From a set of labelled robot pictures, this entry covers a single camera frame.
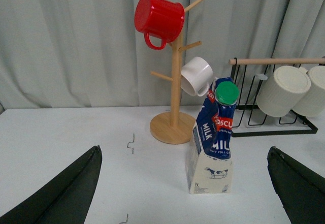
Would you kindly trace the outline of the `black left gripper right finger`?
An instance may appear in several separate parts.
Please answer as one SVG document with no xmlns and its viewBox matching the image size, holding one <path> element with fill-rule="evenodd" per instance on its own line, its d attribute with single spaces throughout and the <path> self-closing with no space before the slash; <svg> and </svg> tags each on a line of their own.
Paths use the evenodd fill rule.
<svg viewBox="0 0 325 224">
<path fill-rule="evenodd" d="M 267 155 L 273 188 L 291 223 L 324 223 L 324 177 L 280 149 Z"/>
</svg>

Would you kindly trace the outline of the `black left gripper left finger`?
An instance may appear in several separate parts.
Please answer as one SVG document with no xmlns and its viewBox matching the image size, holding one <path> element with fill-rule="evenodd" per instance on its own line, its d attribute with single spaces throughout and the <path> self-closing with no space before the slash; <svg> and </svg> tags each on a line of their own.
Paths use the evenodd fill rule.
<svg viewBox="0 0 325 224">
<path fill-rule="evenodd" d="M 84 223 L 102 165 L 94 146 L 22 203 L 1 216 L 1 223 Z"/>
</svg>

